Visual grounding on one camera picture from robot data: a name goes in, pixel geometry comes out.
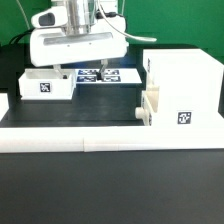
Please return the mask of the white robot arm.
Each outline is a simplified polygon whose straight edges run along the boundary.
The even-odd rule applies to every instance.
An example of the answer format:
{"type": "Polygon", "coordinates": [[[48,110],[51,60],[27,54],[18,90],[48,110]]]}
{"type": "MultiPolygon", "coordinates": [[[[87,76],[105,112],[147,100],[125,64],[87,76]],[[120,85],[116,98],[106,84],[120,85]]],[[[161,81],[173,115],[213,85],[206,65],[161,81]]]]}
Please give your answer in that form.
{"type": "Polygon", "coordinates": [[[51,0],[52,6],[31,18],[30,58],[35,67],[101,61],[97,79],[106,75],[108,60],[124,57],[126,20],[116,12],[99,13],[96,0],[51,0]]]}

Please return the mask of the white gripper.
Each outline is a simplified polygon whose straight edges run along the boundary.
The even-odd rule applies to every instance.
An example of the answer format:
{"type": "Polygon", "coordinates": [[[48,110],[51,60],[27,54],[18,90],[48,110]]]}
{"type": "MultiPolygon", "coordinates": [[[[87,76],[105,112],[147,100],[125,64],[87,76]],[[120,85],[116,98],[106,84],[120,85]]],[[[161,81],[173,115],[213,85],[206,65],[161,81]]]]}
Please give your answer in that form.
{"type": "Polygon", "coordinates": [[[62,79],[68,79],[62,72],[62,64],[101,60],[96,73],[97,80],[103,80],[107,59],[121,58],[127,53],[126,38],[115,31],[104,19],[99,19],[88,34],[65,34],[62,28],[35,29],[30,37],[30,57],[35,67],[53,65],[62,79]]]}

